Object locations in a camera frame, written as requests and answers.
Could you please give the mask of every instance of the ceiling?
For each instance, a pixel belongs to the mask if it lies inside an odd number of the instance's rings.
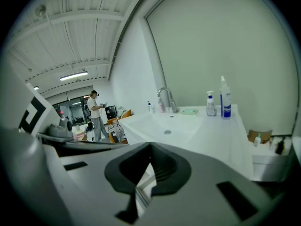
[[[7,38],[17,75],[44,97],[109,79],[121,32],[139,0],[32,0]],[[37,16],[39,5],[46,12]],[[87,71],[88,75],[60,81]]]

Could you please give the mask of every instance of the spray bottle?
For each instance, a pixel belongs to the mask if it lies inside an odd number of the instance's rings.
[[[207,115],[208,116],[216,116],[216,108],[212,97],[213,91],[207,91],[208,99],[207,99]]]
[[[221,116],[229,119],[231,117],[231,93],[224,76],[221,76],[221,85]]]

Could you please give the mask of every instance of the cardboard box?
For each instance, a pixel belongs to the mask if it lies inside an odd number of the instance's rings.
[[[266,144],[267,142],[269,142],[269,139],[272,136],[272,131],[273,130],[269,130],[269,131],[256,131],[256,130],[249,130],[249,141],[254,143],[255,138],[258,136],[258,134],[260,133],[261,136],[261,143],[262,144]]]
[[[78,137],[78,141],[88,141],[88,136],[85,134],[82,137]]]

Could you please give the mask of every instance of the soap dispenser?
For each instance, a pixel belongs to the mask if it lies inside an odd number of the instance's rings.
[[[150,100],[148,100],[148,108],[149,108],[149,112],[151,113],[152,112],[152,108],[151,108],[151,101]]]

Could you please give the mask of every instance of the small bottle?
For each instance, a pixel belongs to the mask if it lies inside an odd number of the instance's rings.
[[[156,108],[154,105],[151,106],[151,113],[154,114],[156,112]]]
[[[152,109],[151,109],[151,101],[148,100],[149,104],[148,104],[148,108],[149,108],[149,112],[151,113],[152,112]]]
[[[257,136],[257,137],[255,138],[255,140],[254,140],[253,145],[256,146],[256,147],[257,147],[257,146],[260,144],[260,142],[261,142],[260,136],[261,136],[261,134],[258,133],[258,136]]]
[[[282,140],[278,143],[276,149],[275,149],[275,153],[278,154],[278,155],[281,155],[281,153],[283,152],[284,150],[284,139],[285,137],[282,138]]]
[[[207,91],[208,99],[206,111],[208,116],[216,116],[216,108],[212,97],[212,93],[213,91]]]
[[[159,105],[159,108],[160,108],[160,112],[164,113],[165,112],[165,106],[164,106],[163,100],[161,98],[159,98],[159,100],[158,100],[158,105]]]

